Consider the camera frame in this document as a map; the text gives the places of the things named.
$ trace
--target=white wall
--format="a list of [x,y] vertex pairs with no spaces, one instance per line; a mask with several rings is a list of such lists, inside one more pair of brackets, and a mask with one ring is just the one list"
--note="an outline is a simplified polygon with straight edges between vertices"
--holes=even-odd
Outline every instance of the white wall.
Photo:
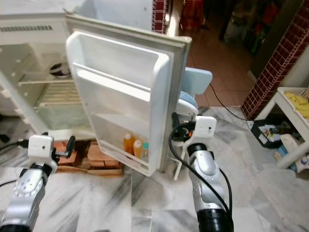
[[294,67],[287,74],[281,86],[308,87],[309,86],[309,47],[298,59]]
[[153,0],[87,0],[78,13],[99,20],[151,30]]

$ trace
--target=yellow cloth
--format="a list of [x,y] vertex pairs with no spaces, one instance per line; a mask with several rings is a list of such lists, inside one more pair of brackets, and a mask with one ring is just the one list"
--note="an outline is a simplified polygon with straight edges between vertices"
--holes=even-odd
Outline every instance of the yellow cloth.
[[289,92],[284,94],[303,117],[309,118],[309,103],[306,98]]

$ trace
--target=bottle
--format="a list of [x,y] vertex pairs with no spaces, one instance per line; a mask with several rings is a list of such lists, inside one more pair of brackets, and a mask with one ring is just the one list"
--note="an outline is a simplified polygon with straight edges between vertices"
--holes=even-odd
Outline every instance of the bottle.
[[149,143],[144,143],[143,144],[143,152],[142,152],[142,155],[141,155],[141,159],[145,162],[148,162],[148,148],[149,148]]
[[134,142],[134,145],[133,145],[133,150],[134,150],[134,155],[137,157],[137,158],[141,158],[141,150],[142,150],[142,142],[141,140],[135,140]]
[[134,155],[133,144],[134,144],[134,138],[130,133],[126,133],[124,138],[125,152]]

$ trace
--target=marble floor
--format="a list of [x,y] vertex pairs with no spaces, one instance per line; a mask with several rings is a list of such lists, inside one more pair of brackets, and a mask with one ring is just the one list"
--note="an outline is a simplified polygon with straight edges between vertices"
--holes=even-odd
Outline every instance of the marble floor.
[[[230,110],[242,115],[239,108]],[[308,232],[309,172],[277,169],[273,150],[261,147],[247,123],[224,108],[210,108],[204,115],[218,120],[215,137],[207,145],[231,183],[234,231]],[[0,122],[0,131],[12,140],[31,134],[19,119],[13,120],[13,127],[6,120],[12,119]],[[26,160],[17,149],[0,155],[0,183],[16,178]],[[130,168],[122,178],[52,175],[34,231],[198,232],[188,171],[181,170],[174,181],[173,169],[170,163],[166,173],[151,177]],[[12,187],[0,189],[0,214]]]

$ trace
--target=brick pillar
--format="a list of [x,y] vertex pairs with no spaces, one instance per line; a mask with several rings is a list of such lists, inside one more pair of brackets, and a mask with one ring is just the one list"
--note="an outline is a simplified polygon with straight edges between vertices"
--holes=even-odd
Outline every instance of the brick pillar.
[[152,31],[165,33],[165,14],[167,0],[153,0],[153,21]]
[[253,120],[271,99],[309,44],[309,0],[304,0],[272,57],[241,106]]

